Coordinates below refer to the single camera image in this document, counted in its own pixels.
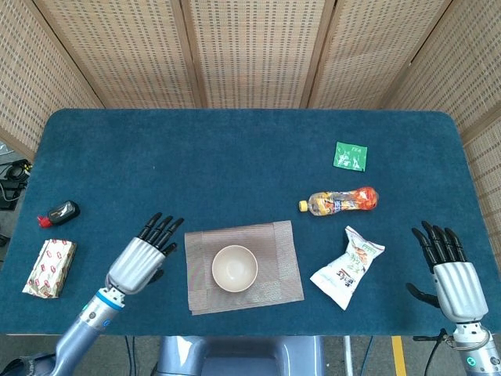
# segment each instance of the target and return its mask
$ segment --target woven placemat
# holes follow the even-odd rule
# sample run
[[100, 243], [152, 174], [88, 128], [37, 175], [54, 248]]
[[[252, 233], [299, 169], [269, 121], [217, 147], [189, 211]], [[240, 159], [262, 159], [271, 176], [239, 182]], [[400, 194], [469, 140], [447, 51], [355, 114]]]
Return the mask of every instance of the woven placemat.
[[[212, 260], [229, 245], [248, 248], [258, 276], [246, 291], [222, 290], [212, 277]], [[290, 221], [185, 234], [188, 303], [193, 315], [304, 300]]]

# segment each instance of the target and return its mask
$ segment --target blue felt tablecloth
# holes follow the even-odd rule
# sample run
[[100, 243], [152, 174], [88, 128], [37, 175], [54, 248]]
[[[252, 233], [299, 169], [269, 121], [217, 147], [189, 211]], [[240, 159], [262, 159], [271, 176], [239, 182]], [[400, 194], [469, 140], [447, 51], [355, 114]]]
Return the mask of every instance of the blue felt tablecloth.
[[[336, 141], [369, 147], [366, 172], [333, 167]], [[373, 186], [373, 211], [300, 213], [322, 190]], [[37, 215], [65, 200], [81, 214], [40, 229]], [[19, 223], [0, 272], [0, 332], [63, 333], [102, 287], [124, 246], [157, 211], [186, 218], [165, 275], [127, 297], [109, 334], [436, 334], [449, 327], [405, 282], [433, 291], [410, 229], [453, 228], [477, 267], [501, 330], [501, 287], [463, 148], [438, 112], [362, 110], [61, 110], [45, 128]], [[292, 221], [303, 302], [191, 316], [183, 231]], [[386, 246], [346, 312], [309, 277], [339, 257], [350, 225]], [[78, 243], [58, 299], [22, 294], [44, 239]]]

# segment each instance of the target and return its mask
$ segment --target green tea packet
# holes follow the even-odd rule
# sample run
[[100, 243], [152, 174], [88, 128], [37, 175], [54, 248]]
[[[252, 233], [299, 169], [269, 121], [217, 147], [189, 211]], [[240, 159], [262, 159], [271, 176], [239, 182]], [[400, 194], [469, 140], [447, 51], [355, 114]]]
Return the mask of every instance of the green tea packet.
[[336, 143], [334, 155], [334, 167], [346, 168], [347, 170], [365, 171], [367, 160], [367, 147], [351, 145], [349, 143]]

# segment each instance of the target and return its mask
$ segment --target ceramic bowl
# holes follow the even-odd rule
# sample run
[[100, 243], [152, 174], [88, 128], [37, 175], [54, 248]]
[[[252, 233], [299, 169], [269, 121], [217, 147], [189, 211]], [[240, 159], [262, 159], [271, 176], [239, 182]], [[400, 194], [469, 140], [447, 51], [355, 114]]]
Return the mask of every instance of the ceramic bowl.
[[223, 290], [245, 291], [258, 276], [258, 261], [247, 248], [241, 245], [229, 245], [214, 257], [212, 276]]

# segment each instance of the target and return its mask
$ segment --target gray floor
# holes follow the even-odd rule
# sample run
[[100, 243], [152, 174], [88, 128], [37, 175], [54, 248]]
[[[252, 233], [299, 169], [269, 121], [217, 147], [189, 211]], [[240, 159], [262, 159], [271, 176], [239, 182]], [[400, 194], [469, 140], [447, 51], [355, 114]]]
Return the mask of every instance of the gray floor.
[[[17, 154], [0, 156], [0, 164], [6, 161], [20, 159]], [[16, 225], [19, 208], [22, 206], [23, 195], [15, 211], [0, 211], [0, 233], [11, 237]], [[0, 248], [0, 260], [5, 258], [7, 247]], [[8, 336], [0, 335], [0, 370], [12, 359], [35, 353], [51, 353], [54, 351], [57, 336]], [[433, 347], [430, 342], [413, 342], [411, 338], [403, 338], [405, 367], [408, 376], [421, 376], [427, 358]], [[498, 349], [501, 349], [501, 336], [496, 336]], [[369, 337], [353, 337], [351, 339], [353, 365], [355, 374], [359, 375], [366, 353]], [[158, 337], [137, 337], [135, 354], [137, 375], [149, 376], [157, 362], [160, 345]], [[324, 338], [324, 353], [326, 376], [344, 375], [343, 340], [339, 337]], [[102, 336], [89, 350], [75, 376], [129, 375], [128, 355], [124, 337]], [[390, 337], [375, 337], [373, 347], [367, 360], [365, 375], [394, 376], [395, 365]], [[447, 345], [441, 345], [435, 354], [429, 376], [464, 375], [459, 356]]]

